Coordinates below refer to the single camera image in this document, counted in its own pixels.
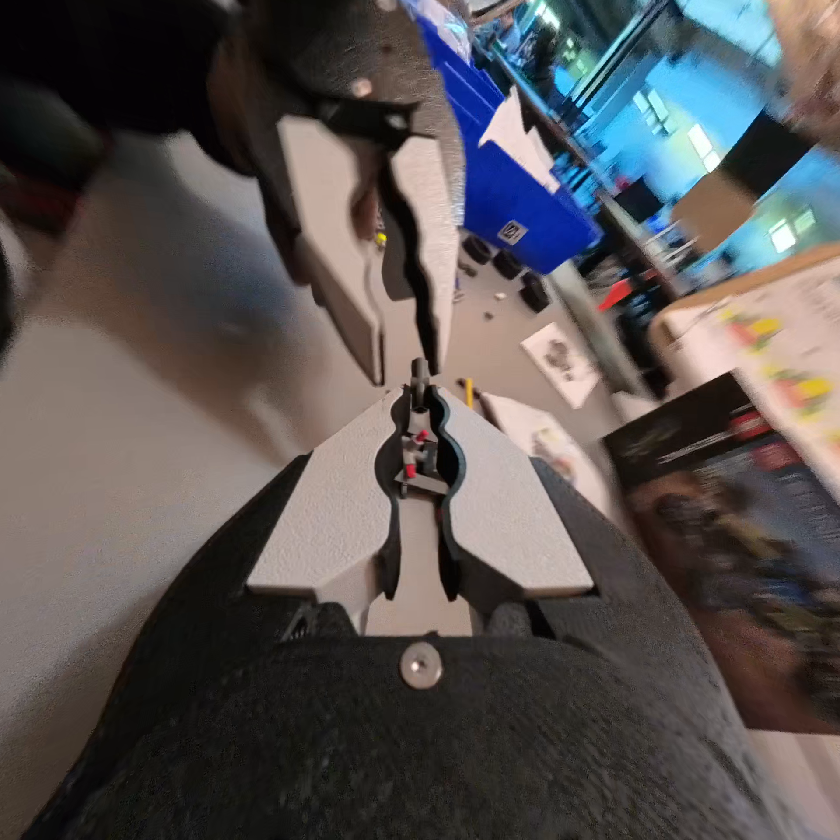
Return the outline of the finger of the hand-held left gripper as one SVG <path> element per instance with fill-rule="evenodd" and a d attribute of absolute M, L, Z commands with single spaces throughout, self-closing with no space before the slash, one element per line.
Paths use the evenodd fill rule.
<path fill-rule="evenodd" d="M 411 302 L 430 375 L 441 375 L 452 329 L 459 230 L 436 139 L 412 134 L 377 179 L 385 246 L 381 277 L 394 303 Z"/>
<path fill-rule="evenodd" d="M 300 226 L 296 248 L 311 286 L 367 379 L 383 384 L 382 312 L 371 292 L 373 246 L 358 238 L 351 217 L 357 156 L 316 119 L 281 119 L 279 140 Z"/>

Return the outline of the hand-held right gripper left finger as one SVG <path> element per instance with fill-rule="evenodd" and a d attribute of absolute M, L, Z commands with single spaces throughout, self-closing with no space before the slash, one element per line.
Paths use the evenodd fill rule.
<path fill-rule="evenodd" d="M 394 597 L 402 554 L 395 477 L 410 409 L 409 390 L 392 390 L 311 452 L 250 572 L 251 591 Z"/>

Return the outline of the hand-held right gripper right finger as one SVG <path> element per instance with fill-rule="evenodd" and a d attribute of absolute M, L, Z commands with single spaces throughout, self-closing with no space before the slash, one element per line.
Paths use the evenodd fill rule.
<path fill-rule="evenodd" d="M 438 568 L 447 597 L 537 601 L 590 593 L 594 582 L 536 466 L 443 387 L 429 389 L 438 504 Z"/>

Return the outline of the grey lego chassis assembly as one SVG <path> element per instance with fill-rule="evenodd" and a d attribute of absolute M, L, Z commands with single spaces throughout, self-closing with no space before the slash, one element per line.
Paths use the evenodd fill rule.
<path fill-rule="evenodd" d="M 441 508 L 466 477 L 466 454 L 455 436 L 459 401 L 431 383 L 425 358 L 411 363 L 411 380 L 404 388 L 406 420 L 398 428 L 402 464 L 395 483 L 400 498 L 421 497 Z"/>

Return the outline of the person's left forearm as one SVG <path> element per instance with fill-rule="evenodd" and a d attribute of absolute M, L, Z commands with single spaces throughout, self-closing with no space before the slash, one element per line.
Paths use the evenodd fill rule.
<path fill-rule="evenodd" d="M 189 132 L 234 170 L 207 93 L 231 19 L 211 1 L 2 1 L 2 75 L 53 91 L 96 128 Z"/>

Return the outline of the open lego instruction booklet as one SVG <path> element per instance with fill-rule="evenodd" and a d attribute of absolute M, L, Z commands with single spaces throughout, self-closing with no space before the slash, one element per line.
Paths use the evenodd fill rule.
<path fill-rule="evenodd" d="M 479 402 L 486 419 L 526 455 L 551 467 L 615 525 L 623 524 L 607 474 L 552 414 L 488 392 Z"/>

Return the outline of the dark lego set box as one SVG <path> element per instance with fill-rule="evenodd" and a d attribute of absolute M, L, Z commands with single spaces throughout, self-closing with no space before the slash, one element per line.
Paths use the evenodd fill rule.
<path fill-rule="evenodd" d="M 733 373 L 604 438 L 750 729 L 839 733 L 839 510 Z"/>

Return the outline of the blue plastic bin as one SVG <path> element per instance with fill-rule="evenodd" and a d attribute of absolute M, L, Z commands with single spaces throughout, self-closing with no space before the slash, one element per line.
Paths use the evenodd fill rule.
<path fill-rule="evenodd" d="M 465 151 L 464 227 L 519 261 L 549 274 L 593 245 L 601 230 L 559 185 L 552 192 L 487 136 L 492 120 L 514 95 L 501 98 L 487 74 L 441 39 L 438 27 L 419 16 L 417 25 L 433 67 L 441 75 Z"/>

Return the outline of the white paper sheet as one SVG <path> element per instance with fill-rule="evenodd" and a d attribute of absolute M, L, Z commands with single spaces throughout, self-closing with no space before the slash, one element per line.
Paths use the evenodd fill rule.
<path fill-rule="evenodd" d="M 554 158 L 535 127 L 525 130 L 516 87 L 493 114 L 478 146 L 488 142 L 504 151 L 547 192 L 558 192 L 561 183 L 553 174 Z"/>

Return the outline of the small white leaflet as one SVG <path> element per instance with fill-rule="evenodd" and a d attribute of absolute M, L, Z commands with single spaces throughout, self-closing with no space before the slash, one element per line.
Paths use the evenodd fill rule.
<path fill-rule="evenodd" d="M 548 323 L 519 346 L 574 411 L 583 407 L 602 380 L 585 347 L 557 322 Z"/>

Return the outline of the brown cardboard box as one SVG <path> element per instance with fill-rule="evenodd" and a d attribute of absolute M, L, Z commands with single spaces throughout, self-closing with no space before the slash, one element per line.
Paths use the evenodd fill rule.
<path fill-rule="evenodd" d="M 698 253 L 707 255 L 749 221 L 758 201 L 755 192 L 718 167 L 678 200 L 670 221 Z"/>

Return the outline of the white printed box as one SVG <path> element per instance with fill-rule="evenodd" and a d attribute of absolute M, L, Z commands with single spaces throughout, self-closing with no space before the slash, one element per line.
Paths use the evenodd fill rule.
<path fill-rule="evenodd" d="M 815 468 L 838 474 L 838 244 L 684 297 L 649 339 L 685 391 L 738 376 L 760 410 Z"/>

